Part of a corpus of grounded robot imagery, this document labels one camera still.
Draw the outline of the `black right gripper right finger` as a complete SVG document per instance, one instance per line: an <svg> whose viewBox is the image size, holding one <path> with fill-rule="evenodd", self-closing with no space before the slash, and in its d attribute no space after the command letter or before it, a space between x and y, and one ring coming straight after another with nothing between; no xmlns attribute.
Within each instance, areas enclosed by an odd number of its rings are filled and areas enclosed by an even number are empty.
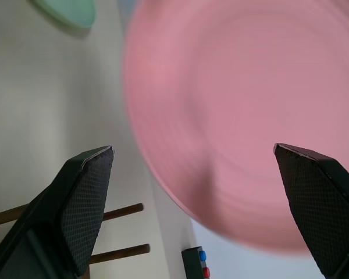
<svg viewBox="0 0 349 279"><path fill-rule="evenodd" d="M294 221L325 278L349 278L349 172L315 151L274 147Z"/></svg>

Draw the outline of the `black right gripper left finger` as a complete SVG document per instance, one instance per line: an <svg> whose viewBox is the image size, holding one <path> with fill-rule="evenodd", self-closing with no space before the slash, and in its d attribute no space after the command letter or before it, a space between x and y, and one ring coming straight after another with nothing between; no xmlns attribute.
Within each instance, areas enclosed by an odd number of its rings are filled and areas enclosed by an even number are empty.
<svg viewBox="0 0 349 279"><path fill-rule="evenodd" d="M0 278L79 278L101 228L113 165L111 146L62 166L0 243Z"/></svg>

